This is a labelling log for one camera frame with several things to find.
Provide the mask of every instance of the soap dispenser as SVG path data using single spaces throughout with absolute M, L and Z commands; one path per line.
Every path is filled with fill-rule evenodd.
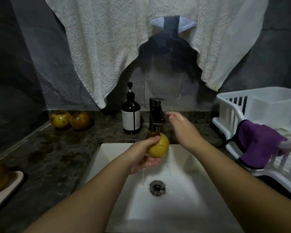
M 122 105 L 123 129 L 127 134 L 136 134 L 141 130 L 140 105 L 135 101 L 135 94 L 132 92 L 132 82 L 128 82 L 129 88 L 127 101 Z

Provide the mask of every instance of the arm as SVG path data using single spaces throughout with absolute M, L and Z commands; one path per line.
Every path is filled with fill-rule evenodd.
M 181 114 L 167 115 L 179 143 L 203 165 L 245 232 L 291 232 L 291 200 L 205 141 Z
M 131 173 L 155 166 L 160 159 L 144 156 L 159 136 L 134 143 L 81 189 L 36 220 L 25 233 L 105 232 L 113 206 Z

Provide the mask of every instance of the faucet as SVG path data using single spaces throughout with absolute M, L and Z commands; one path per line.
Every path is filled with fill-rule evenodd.
M 151 132 L 159 132 L 160 127 L 166 124 L 164 113 L 161 107 L 161 101 L 163 98 L 150 98 L 150 125 L 149 130 Z

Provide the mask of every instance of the hand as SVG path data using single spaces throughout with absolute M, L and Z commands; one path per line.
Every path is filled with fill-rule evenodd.
M 178 112 L 166 112 L 169 122 L 173 126 L 180 145 L 189 152 L 193 152 L 196 142 L 203 140 L 194 125 Z
M 137 141 L 132 144 L 127 151 L 125 151 L 122 155 L 127 157 L 132 162 L 132 171 L 131 174 L 139 172 L 139 170 L 152 167 L 159 164 L 161 158 L 152 158 L 145 156 L 146 149 L 159 142 L 160 137 L 150 137 L 147 140 Z

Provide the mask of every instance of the left hand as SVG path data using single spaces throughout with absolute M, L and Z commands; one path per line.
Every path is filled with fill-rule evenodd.
M 139 172 L 139 170 L 152 167 L 159 164 L 161 158 L 152 158 L 145 156 L 146 149 L 159 142 L 160 137 L 150 137 L 147 140 L 137 141 L 132 144 L 127 151 L 125 151 L 122 155 L 127 157 L 132 162 L 132 171 L 131 174 Z

